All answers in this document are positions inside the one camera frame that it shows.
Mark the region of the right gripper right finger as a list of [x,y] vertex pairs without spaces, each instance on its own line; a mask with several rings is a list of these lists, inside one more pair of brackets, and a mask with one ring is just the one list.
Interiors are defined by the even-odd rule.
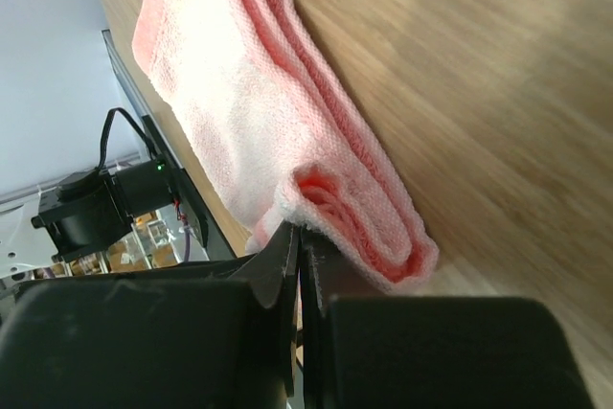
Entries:
[[324,235],[300,233],[299,271],[303,318],[303,389],[306,408],[336,406],[335,342],[328,319],[337,298],[373,297],[374,287]]

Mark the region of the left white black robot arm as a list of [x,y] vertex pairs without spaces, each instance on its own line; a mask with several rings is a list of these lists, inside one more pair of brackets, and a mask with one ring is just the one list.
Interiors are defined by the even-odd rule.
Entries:
[[166,206],[200,246],[209,239],[206,206],[153,119],[133,122],[148,159],[121,170],[97,165],[52,188],[1,206],[4,278],[70,262],[107,249],[138,216]]

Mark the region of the coral pink printed towel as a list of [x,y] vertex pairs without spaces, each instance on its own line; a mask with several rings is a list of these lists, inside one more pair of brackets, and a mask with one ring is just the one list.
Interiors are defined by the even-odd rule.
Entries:
[[432,274],[435,242],[292,0],[143,0],[132,50],[248,252],[290,222],[385,291]]

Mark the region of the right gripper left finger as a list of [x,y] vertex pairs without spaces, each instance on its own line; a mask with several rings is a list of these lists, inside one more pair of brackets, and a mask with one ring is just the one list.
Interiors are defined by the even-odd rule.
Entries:
[[296,371],[299,229],[282,223],[228,280],[235,398],[289,398]]

